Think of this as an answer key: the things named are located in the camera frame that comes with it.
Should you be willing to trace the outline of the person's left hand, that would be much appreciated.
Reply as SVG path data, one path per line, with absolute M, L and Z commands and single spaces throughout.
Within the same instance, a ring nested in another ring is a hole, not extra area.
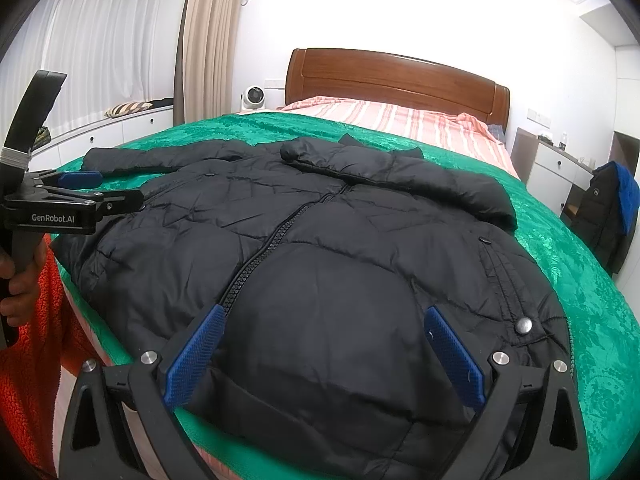
M 9 326 L 20 327 L 32 317 L 40 295 L 38 280 L 46 263 L 47 243 L 42 240 L 35 248 L 32 261 L 23 272 L 15 271 L 13 260 L 1 253 L 1 277 L 9 281 L 9 297 L 1 301 L 1 314 Z

